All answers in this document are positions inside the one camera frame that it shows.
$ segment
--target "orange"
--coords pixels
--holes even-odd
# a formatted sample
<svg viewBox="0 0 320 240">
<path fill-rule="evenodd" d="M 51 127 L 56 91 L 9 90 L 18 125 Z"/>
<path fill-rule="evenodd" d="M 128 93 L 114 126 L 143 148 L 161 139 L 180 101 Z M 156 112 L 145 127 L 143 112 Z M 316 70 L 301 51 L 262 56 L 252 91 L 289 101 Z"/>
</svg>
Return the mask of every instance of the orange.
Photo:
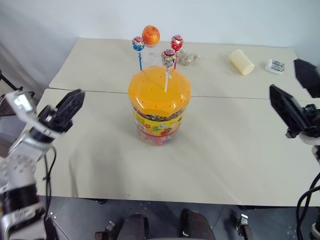
<svg viewBox="0 0 320 240">
<path fill-rule="evenodd" d="M 143 29 L 142 38 L 144 44 L 152 48 L 159 43 L 160 32 L 155 26 L 148 25 Z"/>
</svg>

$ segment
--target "black cable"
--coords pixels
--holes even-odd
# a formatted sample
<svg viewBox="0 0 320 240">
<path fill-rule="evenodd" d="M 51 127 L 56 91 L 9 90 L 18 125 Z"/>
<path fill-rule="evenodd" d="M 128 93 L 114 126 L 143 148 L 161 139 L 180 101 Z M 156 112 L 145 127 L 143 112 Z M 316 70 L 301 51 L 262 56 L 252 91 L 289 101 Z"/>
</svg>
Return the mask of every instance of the black cable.
<svg viewBox="0 0 320 240">
<path fill-rule="evenodd" d="M 306 197 L 309 197 L 309 196 L 311 197 L 312 193 L 314 193 L 314 192 L 316 192 L 316 191 L 319 191 L 319 190 L 320 190 L 320 186 L 316 186 L 316 187 L 314 187 L 314 188 L 306 191 L 306 192 L 299 198 L 299 201 L 298 201 L 298 204 L 297 204 L 296 210 L 295 210 L 295 217 L 296 217 L 297 222 L 299 222 L 299 209 L 300 209 L 300 207 L 301 207 L 301 203 L 304 201 L 304 199 L 305 199 Z M 303 236 L 302 236 L 302 233 L 301 233 L 301 229 L 300 229 L 300 228 L 298 229 L 298 226 L 297 226 L 297 233 L 296 233 L 296 235 L 297 235 L 298 240 L 303 240 L 303 239 L 304 239 Z"/>
<path fill-rule="evenodd" d="M 51 192 L 51 172 L 52 169 L 55 165 L 56 159 L 57 159 L 57 150 L 54 146 L 51 147 L 53 152 L 54 152 L 54 157 L 53 157 L 53 161 L 51 163 L 51 166 L 48 170 L 48 160 L 47 160 L 47 156 L 44 155 L 44 164 L 45 164 L 45 177 L 43 178 L 43 180 L 45 180 L 45 215 L 44 217 L 47 218 L 48 217 L 48 212 L 49 212 L 49 208 L 50 208 L 50 204 L 51 204 L 51 199 L 52 199 L 52 192 Z"/>
<path fill-rule="evenodd" d="M 309 189 L 313 189 L 316 186 L 316 184 L 317 184 L 317 182 L 319 180 L 320 180 L 320 173 L 318 173 L 318 175 L 314 178 L 314 180 L 312 181 L 311 186 L 310 186 Z M 297 223 L 296 224 L 296 234 L 299 235 L 299 237 L 301 239 L 303 239 L 301 225 L 302 225 L 302 222 L 304 221 L 304 219 L 306 217 L 306 214 L 307 214 L 307 211 L 308 211 L 308 208 L 309 208 L 310 200 L 311 200 L 311 194 L 308 195 L 307 198 L 306 198 L 304 209 L 303 209 L 301 215 L 300 215 L 300 207 L 301 206 L 297 205 L 297 209 L 296 209 L 296 219 L 297 219 L 297 222 L 296 222 Z"/>
</svg>

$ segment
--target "white table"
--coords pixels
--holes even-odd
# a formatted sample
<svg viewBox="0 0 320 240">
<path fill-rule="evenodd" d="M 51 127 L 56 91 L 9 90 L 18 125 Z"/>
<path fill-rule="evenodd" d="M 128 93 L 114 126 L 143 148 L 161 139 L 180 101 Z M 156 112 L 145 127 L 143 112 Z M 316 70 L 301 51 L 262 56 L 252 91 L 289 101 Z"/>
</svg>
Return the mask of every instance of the white table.
<svg viewBox="0 0 320 240">
<path fill-rule="evenodd" d="M 67 92 L 47 89 L 38 110 Z M 138 137 L 127 94 L 87 92 L 73 127 L 54 141 L 52 194 L 295 206 L 319 165 L 311 146 L 287 139 L 286 130 L 269 100 L 192 97 L 175 141 L 151 146 Z M 44 172 L 39 162 L 42 195 Z M 311 205 L 319 203 L 314 196 Z"/>
<path fill-rule="evenodd" d="M 169 42 L 160 42 L 157 51 L 167 48 Z M 311 99 L 295 77 L 293 60 L 297 56 L 291 48 L 186 42 L 184 49 L 200 54 L 193 65 L 177 67 L 190 79 L 192 96 L 268 99 L 269 86 L 276 84 L 298 100 Z M 236 49 L 242 49 L 255 64 L 251 74 L 242 76 L 229 63 L 228 55 Z M 285 63 L 285 72 L 266 72 L 269 59 Z M 137 52 L 130 40 L 80 38 L 50 88 L 127 93 L 131 77 L 138 71 Z"/>
</svg>

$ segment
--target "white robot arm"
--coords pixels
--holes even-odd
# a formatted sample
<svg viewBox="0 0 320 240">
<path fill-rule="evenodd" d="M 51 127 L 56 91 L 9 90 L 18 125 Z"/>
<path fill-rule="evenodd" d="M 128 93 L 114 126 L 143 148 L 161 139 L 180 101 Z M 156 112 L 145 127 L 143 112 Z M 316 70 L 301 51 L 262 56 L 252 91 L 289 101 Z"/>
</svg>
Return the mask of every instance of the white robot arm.
<svg viewBox="0 0 320 240">
<path fill-rule="evenodd" d="M 55 107 L 46 106 L 36 116 L 28 94 L 15 91 L 5 96 L 16 115 L 32 128 L 11 146 L 0 162 L 0 219 L 3 240 L 57 240 L 57 233 L 37 197 L 37 162 L 52 147 L 55 138 L 72 127 L 72 117 L 82 107 L 85 93 L 80 89 L 68 93 Z"/>
</svg>

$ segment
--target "colorful candy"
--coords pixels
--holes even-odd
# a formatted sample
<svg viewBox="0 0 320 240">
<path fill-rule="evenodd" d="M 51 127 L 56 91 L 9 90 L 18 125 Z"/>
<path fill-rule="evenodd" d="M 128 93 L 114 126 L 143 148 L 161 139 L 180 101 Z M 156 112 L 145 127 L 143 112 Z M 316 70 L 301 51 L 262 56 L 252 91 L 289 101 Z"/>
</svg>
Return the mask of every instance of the colorful candy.
<svg viewBox="0 0 320 240">
<path fill-rule="evenodd" d="M 175 35 L 171 39 L 171 48 L 175 51 L 175 57 L 178 56 L 178 51 L 184 45 L 184 40 L 180 35 Z"/>
<path fill-rule="evenodd" d="M 144 39 L 143 39 L 142 37 L 140 37 L 140 36 L 136 36 L 136 37 L 132 40 L 132 46 L 133 46 L 133 49 L 138 52 L 140 70 L 142 71 L 141 51 L 142 51 L 142 50 L 144 49 L 144 47 L 145 47 Z"/>
<path fill-rule="evenodd" d="M 164 91 L 166 92 L 168 90 L 168 78 L 171 79 L 171 75 L 169 72 L 169 68 L 171 68 L 175 62 L 176 62 L 176 55 L 173 50 L 166 49 L 161 54 L 161 60 L 163 66 L 165 66 L 165 85 L 164 85 Z"/>
</svg>

